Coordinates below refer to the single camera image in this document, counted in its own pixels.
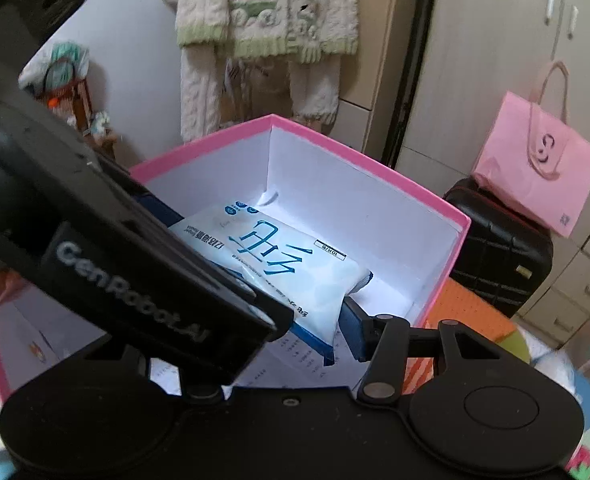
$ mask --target orange tablecloth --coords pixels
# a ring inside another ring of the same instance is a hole
[[[450,278],[444,284],[422,327],[437,328],[442,319],[456,319],[495,342],[500,342],[516,330],[515,325],[504,314]],[[414,392],[432,377],[432,359],[409,359],[403,393]]]

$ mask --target black suitcase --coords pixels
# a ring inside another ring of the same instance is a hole
[[[549,232],[506,208],[471,177],[457,182],[444,200],[471,219],[451,278],[511,317],[549,275]]]

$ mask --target wet wipes package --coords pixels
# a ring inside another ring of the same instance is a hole
[[[243,202],[204,209],[170,230],[220,265],[290,306],[291,332],[333,361],[344,297],[373,274],[347,254]]]

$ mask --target pink box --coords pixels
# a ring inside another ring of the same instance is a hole
[[[366,312],[405,317],[416,326],[470,225],[466,215],[403,175],[278,116],[186,144],[132,174],[184,216],[231,200],[268,202],[262,211],[322,237],[373,272],[371,283],[353,295]],[[57,361],[50,347],[65,343],[75,351],[98,335],[36,288],[5,304],[0,398]]]

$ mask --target green trim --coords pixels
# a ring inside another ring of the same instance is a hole
[[[259,16],[260,12],[263,10],[275,10],[277,8],[277,3],[275,1],[271,2],[243,2],[238,3],[234,2],[231,7],[233,9],[242,9],[248,18],[256,18]]]
[[[233,57],[242,59],[283,56],[283,54],[286,54],[286,38],[233,40],[230,42],[227,51],[232,52]]]
[[[229,28],[225,25],[206,25],[195,23],[177,28],[178,46],[188,46],[196,43],[208,43],[226,40],[229,35]]]
[[[325,54],[357,54],[357,38],[339,38],[322,41],[322,52]]]

